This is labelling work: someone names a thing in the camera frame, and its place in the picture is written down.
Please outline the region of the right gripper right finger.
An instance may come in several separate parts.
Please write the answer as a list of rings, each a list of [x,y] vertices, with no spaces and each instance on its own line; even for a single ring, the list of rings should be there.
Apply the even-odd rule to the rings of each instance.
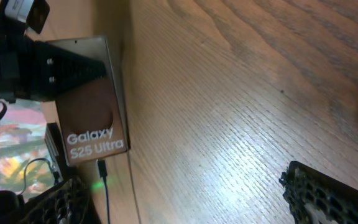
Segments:
[[[295,223],[358,224],[358,190],[298,161],[279,182]]]

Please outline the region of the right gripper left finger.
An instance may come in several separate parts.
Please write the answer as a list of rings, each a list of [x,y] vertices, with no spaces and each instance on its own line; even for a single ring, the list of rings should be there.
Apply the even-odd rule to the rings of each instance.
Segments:
[[[84,224],[90,218],[88,186],[75,177],[34,205],[18,223]]]

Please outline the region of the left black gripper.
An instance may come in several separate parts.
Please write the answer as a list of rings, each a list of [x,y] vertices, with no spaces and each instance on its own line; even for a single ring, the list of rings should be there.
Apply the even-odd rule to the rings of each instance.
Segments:
[[[26,35],[0,35],[0,100],[52,101],[106,75],[104,63]]]

